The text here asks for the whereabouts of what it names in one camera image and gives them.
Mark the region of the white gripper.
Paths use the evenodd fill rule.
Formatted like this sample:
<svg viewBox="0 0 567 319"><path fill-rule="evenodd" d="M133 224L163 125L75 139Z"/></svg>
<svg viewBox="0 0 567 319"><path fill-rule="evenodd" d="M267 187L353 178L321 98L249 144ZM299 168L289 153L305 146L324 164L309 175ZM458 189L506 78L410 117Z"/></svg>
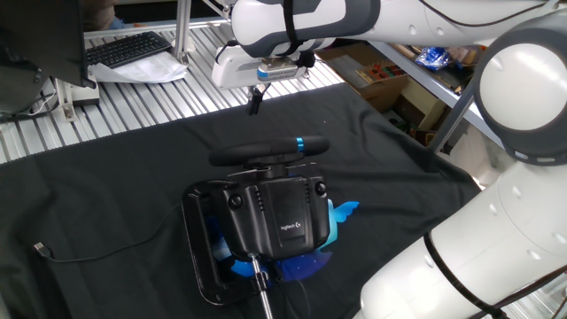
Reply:
<svg viewBox="0 0 567 319"><path fill-rule="evenodd" d="M221 47L216 52L212 79L219 88L249 88L247 113L256 115L271 82L297 79L307 68L291 58L253 58L240 46Z"/></svg>

